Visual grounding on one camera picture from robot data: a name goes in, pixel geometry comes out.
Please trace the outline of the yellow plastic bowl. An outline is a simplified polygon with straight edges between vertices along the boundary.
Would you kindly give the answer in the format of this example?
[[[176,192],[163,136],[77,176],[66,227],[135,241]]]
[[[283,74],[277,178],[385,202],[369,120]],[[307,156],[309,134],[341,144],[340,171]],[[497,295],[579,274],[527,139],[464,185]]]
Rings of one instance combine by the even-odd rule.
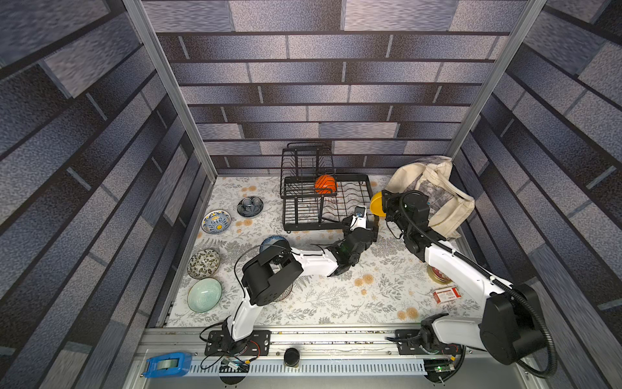
[[[383,199],[383,193],[382,192],[376,193],[371,199],[371,203],[369,204],[369,209],[370,209],[370,212],[374,214],[375,216],[385,218],[386,212],[383,209],[382,199]]]

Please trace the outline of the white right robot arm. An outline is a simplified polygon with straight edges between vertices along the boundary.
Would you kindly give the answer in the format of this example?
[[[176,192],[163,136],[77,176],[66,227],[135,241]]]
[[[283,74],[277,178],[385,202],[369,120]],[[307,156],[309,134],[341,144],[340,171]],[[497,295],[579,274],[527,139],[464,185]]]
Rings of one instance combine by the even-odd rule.
[[[429,199],[422,192],[384,190],[382,210],[386,221],[399,227],[409,252],[449,277],[484,309],[479,319],[436,314],[423,320],[416,337],[423,349],[434,351],[450,344],[476,348],[535,377],[554,376],[557,349],[533,288],[514,285],[450,247],[429,227]]]

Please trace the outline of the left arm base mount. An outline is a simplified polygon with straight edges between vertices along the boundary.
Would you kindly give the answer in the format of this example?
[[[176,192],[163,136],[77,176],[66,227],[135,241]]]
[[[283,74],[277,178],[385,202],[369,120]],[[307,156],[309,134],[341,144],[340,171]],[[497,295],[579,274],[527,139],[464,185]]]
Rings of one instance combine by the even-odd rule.
[[[254,330],[243,340],[231,340],[224,331],[212,331],[207,336],[205,355],[218,357],[220,355],[265,357],[269,354],[272,332],[269,330]]]

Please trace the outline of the orange plastic bowl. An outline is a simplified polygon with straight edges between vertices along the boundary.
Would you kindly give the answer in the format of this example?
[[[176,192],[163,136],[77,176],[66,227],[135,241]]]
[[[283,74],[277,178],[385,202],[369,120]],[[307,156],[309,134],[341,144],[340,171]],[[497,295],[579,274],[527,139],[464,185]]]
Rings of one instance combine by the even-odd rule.
[[[319,195],[334,195],[337,189],[337,181],[332,175],[324,174],[314,183],[314,191]]]

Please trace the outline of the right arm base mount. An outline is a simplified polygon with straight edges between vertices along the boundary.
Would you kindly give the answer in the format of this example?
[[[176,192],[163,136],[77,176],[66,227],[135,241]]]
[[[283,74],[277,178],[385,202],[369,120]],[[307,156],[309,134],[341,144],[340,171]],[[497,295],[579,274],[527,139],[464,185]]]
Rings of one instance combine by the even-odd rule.
[[[416,339],[418,333],[418,329],[398,329],[395,331],[393,339],[395,339],[399,355],[439,355],[456,357],[463,351],[462,346],[455,344],[440,344],[434,345],[431,348],[425,348],[423,340]]]

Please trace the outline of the black wire dish rack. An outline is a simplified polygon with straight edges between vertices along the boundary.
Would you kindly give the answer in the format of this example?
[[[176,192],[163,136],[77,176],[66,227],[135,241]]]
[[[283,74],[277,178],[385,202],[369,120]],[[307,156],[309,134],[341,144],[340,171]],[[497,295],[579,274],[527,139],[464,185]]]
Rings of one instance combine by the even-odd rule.
[[[289,143],[281,154],[280,198],[283,229],[339,230],[356,208],[373,197],[369,176],[339,173],[330,147],[322,143]]]

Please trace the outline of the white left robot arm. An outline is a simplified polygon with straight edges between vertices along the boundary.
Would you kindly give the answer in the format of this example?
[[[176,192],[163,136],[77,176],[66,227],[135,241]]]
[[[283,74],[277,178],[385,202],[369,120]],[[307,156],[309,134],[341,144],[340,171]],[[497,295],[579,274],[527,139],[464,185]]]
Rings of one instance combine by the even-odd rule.
[[[239,280],[243,298],[234,314],[223,325],[231,344],[251,335],[262,308],[273,303],[299,277],[337,277],[358,264],[363,252],[377,240],[377,230],[356,227],[342,240],[318,251],[305,251],[279,240],[266,245],[242,267]]]

